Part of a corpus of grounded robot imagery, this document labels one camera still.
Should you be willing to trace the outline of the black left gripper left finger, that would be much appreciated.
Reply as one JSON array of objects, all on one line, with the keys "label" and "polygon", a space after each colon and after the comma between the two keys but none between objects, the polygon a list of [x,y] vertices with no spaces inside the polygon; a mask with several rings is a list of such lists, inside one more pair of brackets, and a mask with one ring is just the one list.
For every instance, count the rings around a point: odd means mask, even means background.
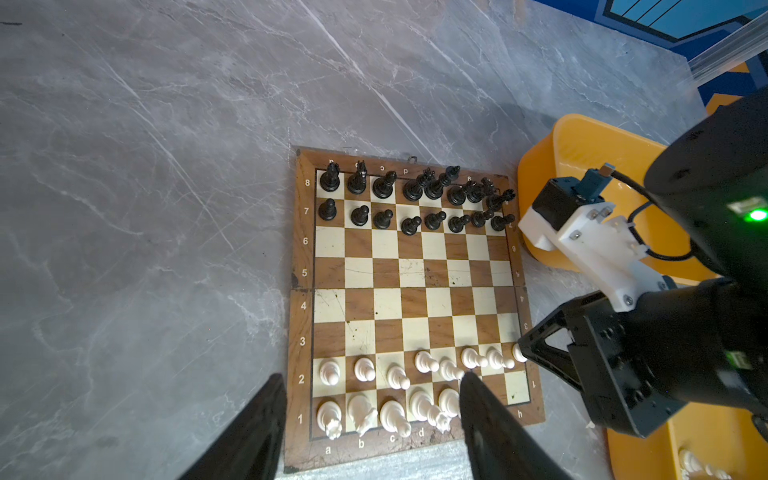
[{"label": "black left gripper left finger", "polygon": [[286,426],[284,378],[271,375],[183,479],[273,479]]}]

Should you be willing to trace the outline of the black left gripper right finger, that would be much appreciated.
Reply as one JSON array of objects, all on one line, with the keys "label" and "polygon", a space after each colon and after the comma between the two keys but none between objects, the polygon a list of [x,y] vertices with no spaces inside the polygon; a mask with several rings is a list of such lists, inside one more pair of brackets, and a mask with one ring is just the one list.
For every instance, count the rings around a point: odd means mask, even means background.
[{"label": "black left gripper right finger", "polygon": [[459,405],[475,479],[569,477],[472,372],[460,382]]}]

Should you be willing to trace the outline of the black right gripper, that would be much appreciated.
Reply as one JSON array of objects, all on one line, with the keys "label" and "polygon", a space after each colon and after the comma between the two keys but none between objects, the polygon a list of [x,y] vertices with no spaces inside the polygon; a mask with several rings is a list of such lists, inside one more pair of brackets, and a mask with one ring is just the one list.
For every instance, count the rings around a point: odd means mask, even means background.
[{"label": "black right gripper", "polygon": [[[567,350],[547,342],[565,330]],[[555,310],[517,342],[522,355],[579,390],[590,419],[618,433],[646,438],[685,406],[653,383],[647,362],[630,345],[621,315],[593,292]]]}]

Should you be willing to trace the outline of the white king chess piece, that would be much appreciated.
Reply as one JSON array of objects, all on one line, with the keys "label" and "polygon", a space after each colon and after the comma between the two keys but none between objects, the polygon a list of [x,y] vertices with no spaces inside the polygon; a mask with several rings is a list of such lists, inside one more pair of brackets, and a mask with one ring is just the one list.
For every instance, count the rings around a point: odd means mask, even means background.
[{"label": "white king chess piece", "polygon": [[459,392],[453,388],[444,388],[438,396],[438,406],[449,418],[459,417]]}]

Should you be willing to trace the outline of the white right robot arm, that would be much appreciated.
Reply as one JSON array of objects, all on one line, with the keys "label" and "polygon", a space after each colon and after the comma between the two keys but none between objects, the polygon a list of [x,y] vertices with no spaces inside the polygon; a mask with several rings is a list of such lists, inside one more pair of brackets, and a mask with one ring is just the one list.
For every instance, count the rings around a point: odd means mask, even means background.
[{"label": "white right robot arm", "polygon": [[549,180],[520,221],[596,291],[525,333],[515,354],[577,390],[598,425],[644,438],[689,403],[749,411],[767,431],[767,93],[703,120],[666,148],[636,190],[714,272],[694,287],[645,263],[650,251],[603,190],[611,165]]}]

